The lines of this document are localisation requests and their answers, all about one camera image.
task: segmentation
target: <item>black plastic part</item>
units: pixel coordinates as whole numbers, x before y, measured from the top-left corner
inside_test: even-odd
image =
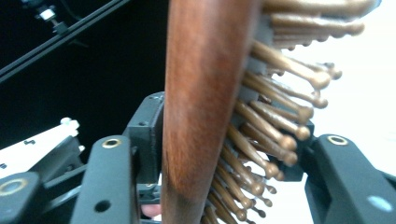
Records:
[[[67,172],[44,185],[50,201],[46,204],[38,223],[70,223],[77,195],[73,193],[81,185],[86,165]]]
[[[129,138],[113,135],[93,147],[71,223],[139,223]]]
[[[67,27],[66,23],[62,21],[53,26],[53,31],[58,35],[64,35],[67,33],[67,31],[69,31],[69,28]]]
[[[327,188],[319,187],[311,177],[306,179],[304,189],[312,220],[314,223],[323,223],[332,202],[329,191]]]
[[[388,180],[388,182],[396,190],[396,176],[390,175],[390,174],[387,174],[387,173],[384,173],[384,172],[382,172],[382,175]]]
[[[156,184],[138,184],[140,204],[159,204],[161,199],[161,186]]]
[[[0,223],[35,223],[46,201],[38,174],[0,179]]]
[[[77,138],[68,136],[29,171],[39,173],[41,180],[46,183],[55,177],[74,170],[82,166],[78,147],[79,141]]]
[[[129,121],[123,135],[137,148],[138,166],[136,182],[158,182],[163,151],[163,92],[146,97]]]
[[[342,137],[347,144],[336,145],[329,136],[322,135],[312,146],[331,197],[326,216],[322,214],[319,223],[395,223],[396,194],[392,185],[352,141]],[[315,216],[317,210],[312,209],[309,197],[308,202]]]

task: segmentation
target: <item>wooden peg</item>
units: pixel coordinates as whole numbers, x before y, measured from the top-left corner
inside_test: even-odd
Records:
[[[274,49],[287,49],[288,51],[294,51],[296,49],[295,45],[273,45]]]
[[[295,123],[292,123],[288,119],[285,119],[277,113],[274,113],[273,111],[267,109],[265,107],[265,104],[261,102],[250,102],[250,106],[263,118],[269,120],[275,126],[284,129],[290,133],[293,133],[301,141],[308,139],[311,135],[311,132],[309,132],[309,129],[305,126],[297,126]]]
[[[218,164],[216,173],[227,184],[231,194],[235,196],[236,200],[240,202],[245,209],[248,209],[253,205],[252,201],[245,196],[238,184],[233,180],[233,177],[226,171],[222,163]]]
[[[275,66],[278,69],[282,69],[293,73],[294,75],[301,77],[308,81],[311,86],[316,90],[322,90],[326,88],[330,83],[330,76],[324,72],[315,72],[300,63],[284,56],[281,52],[276,49],[271,49],[259,41],[253,41],[252,51],[250,54]]]
[[[238,224],[236,220],[228,212],[227,208],[222,204],[220,198],[214,192],[209,192],[207,199],[216,207],[216,215],[225,223]]]
[[[289,96],[277,88],[268,85],[261,77],[258,77],[250,72],[246,72],[242,83],[248,87],[264,94],[268,98],[279,102],[283,106],[293,110],[298,115],[299,123],[306,123],[314,115],[314,109],[310,106],[302,106],[292,101]]]
[[[262,200],[262,201],[264,202],[264,204],[267,205],[267,207],[272,207],[272,206],[273,206],[273,203],[272,203],[271,200],[269,200],[269,199],[267,199],[267,198],[264,198],[264,197],[262,197],[261,195],[260,195],[260,196],[257,196],[257,198],[260,199],[260,200]]]
[[[329,104],[329,102],[326,99],[324,99],[320,96],[316,96],[316,95],[313,95],[308,92],[295,91],[293,88],[286,86],[286,85],[284,85],[276,80],[273,80],[272,78],[266,77],[266,76],[262,76],[262,78],[268,84],[273,85],[280,91],[283,91],[290,96],[305,100],[305,101],[311,103],[316,108],[323,109]]]
[[[238,220],[240,221],[245,221],[247,217],[247,211],[244,209],[240,209],[235,201],[233,200],[233,197],[230,195],[230,193],[221,185],[219,179],[214,176],[213,181],[212,181],[212,188],[218,193],[218,195],[222,198],[222,201],[226,205],[226,207],[236,215]]]
[[[266,161],[257,153],[257,150],[252,146],[248,140],[242,135],[236,128],[229,124],[227,127],[227,136],[233,141],[233,143],[241,149],[252,161],[258,164],[265,171],[265,175],[269,178],[276,176],[279,170],[277,166]]]
[[[279,173],[277,173],[277,175],[275,176],[275,180],[284,181],[285,180],[285,174],[282,171],[279,171]]]
[[[205,216],[209,220],[211,224],[219,224],[218,223],[218,216],[216,216],[215,212],[213,211],[212,206],[206,206],[204,209]]]
[[[261,132],[265,133],[267,136],[269,136],[274,141],[278,142],[281,147],[289,149],[289,150],[294,150],[295,148],[297,148],[297,144],[292,137],[285,135],[285,134],[281,133],[278,129],[274,128],[270,123],[268,123],[268,121],[263,119],[252,108],[250,108],[248,105],[246,105],[242,101],[237,100],[235,103],[234,109],[235,109],[236,113],[243,116],[250,123],[254,124],[254,126],[257,129],[259,129]]]
[[[289,111],[283,110],[278,107],[274,107],[273,105],[269,105],[269,104],[265,104],[265,106],[267,107],[267,109],[271,110],[274,113],[277,113],[278,115],[280,115],[283,118],[288,119],[290,121],[297,121],[299,119],[298,115],[296,115],[294,113],[290,113]]]
[[[247,162],[252,161],[251,158],[249,158],[243,151],[238,149],[237,147],[234,147],[235,151],[238,152],[237,159],[242,162],[242,164],[245,164]]]
[[[295,40],[274,40],[273,45],[275,47],[278,46],[296,46],[303,45],[304,47],[308,47],[312,44],[312,39],[295,39]]]
[[[260,217],[266,217],[267,216],[264,211],[262,211],[261,209],[258,209],[256,206],[253,206],[251,209],[253,211],[257,212],[257,214],[259,214]]]
[[[317,72],[323,71],[328,73],[332,78],[332,80],[337,80],[343,75],[343,72],[337,69],[334,63],[303,63],[303,62],[299,62],[299,63],[311,68],[314,71]]]
[[[270,192],[271,194],[277,194],[277,190],[274,186],[265,185],[265,187],[268,189],[268,192]]]
[[[277,157],[279,160],[285,162],[285,164],[292,166],[297,162],[297,155],[293,151],[286,150],[276,143],[274,143],[270,138],[259,132],[251,124],[245,123],[241,126],[241,132],[246,136],[257,141],[253,142],[258,150]]]
[[[344,21],[295,14],[272,14],[271,24],[273,27],[312,29],[334,37],[359,35],[364,30],[364,24],[359,20]]]
[[[261,196],[263,194],[263,192],[259,192],[258,193],[256,191],[253,191],[252,188],[250,188],[248,186],[248,184],[245,183],[244,180],[241,178],[241,176],[238,175],[236,172],[232,172],[231,175],[233,176],[233,179],[235,180],[235,182],[239,185],[239,187],[241,189],[244,189],[245,191],[253,194],[256,197],[259,197],[259,196]]]
[[[202,224],[212,224],[207,217],[201,217],[201,223]]]
[[[295,40],[317,40],[317,41],[326,41],[329,39],[328,35],[315,35],[315,34],[290,34],[290,35],[274,35],[274,42],[276,41],[295,41]]]
[[[281,77],[281,76],[283,76],[285,74],[285,71],[282,71],[282,70],[279,70],[279,69],[276,69],[276,68],[267,67],[266,73],[267,73],[267,76],[271,76],[273,74],[277,74],[278,76]]]
[[[377,0],[262,0],[262,12],[356,18],[372,11],[379,5],[378,2]]]
[[[251,173],[246,169],[244,165],[233,155],[231,150],[224,146],[221,151],[221,157],[233,168],[233,170],[239,174],[240,178],[248,184],[251,188],[253,195],[261,195],[264,192],[264,184],[257,183]]]
[[[343,71],[337,69],[334,63],[324,63],[323,65],[327,67],[327,73],[332,76],[333,80],[337,80],[343,75]]]
[[[257,181],[257,182],[263,182],[263,183],[265,183],[265,177],[264,176],[262,176],[262,175],[258,175],[258,174],[256,174],[256,173],[251,173],[252,175],[253,175],[253,177],[254,177],[254,179]]]
[[[256,224],[256,222],[247,219],[247,224]]]
[[[263,94],[259,94],[258,101],[263,102],[263,103],[268,104],[268,105],[270,105],[272,103],[272,100],[270,98],[266,97]]]

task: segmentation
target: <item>hole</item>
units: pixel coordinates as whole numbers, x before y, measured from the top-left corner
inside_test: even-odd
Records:
[[[329,140],[329,142],[331,142],[337,146],[346,146],[347,145],[347,140],[340,136],[331,135],[331,136],[327,137],[327,140]]]
[[[140,126],[147,126],[149,123],[146,122],[146,121],[140,121],[138,124],[139,124]]]
[[[113,148],[121,145],[121,140],[118,138],[107,139],[103,144],[102,147],[104,148]]]
[[[20,191],[27,185],[26,179],[13,179],[0,185],[0,196],[11,195],[15,192]]]
[[[115,146],[117,144],[117,141],[116,140],[109,140],[108,142],[107,142],[107,145],[108,146]]]
[[[108,200],[102,200],[99,203],[96,204],[95,206],[95,211],[98,213],[103,213],[107,209],[109,209],[111,206],[111,203]]]

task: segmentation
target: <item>black cable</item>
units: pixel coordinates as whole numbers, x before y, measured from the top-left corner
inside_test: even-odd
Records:
[[[61,1],[62,5],[64,5],[64,9],[66,9],[66,12],[67,12],[73,19],[75,19],[76,21],[80,21],[80,20],[81,20],[81,17],[80,17],[80,16],[77,16],[77,15],[72,11],[72,9],[70,9],[70,6],[66,3],[66,1],[64,1],[64,0],[60,0],[60,1]]]

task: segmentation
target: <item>brass grommet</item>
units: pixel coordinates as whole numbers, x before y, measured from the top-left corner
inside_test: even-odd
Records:
[[[121,145],[121,140],[118,138],[111,138],[107,139],[103,144],[102,147],[104,148],[113,148]]]
[[[0,185],[0,196],[8,196],[20,191],[27,185],[28,181],[24,178],[8,180]]]
[[[337,146],[346,146],[347,145],[347,140],[343,137],[337,136],[337,135],[330,135],[327,137],[327,140],[331,142],[334,145]]]

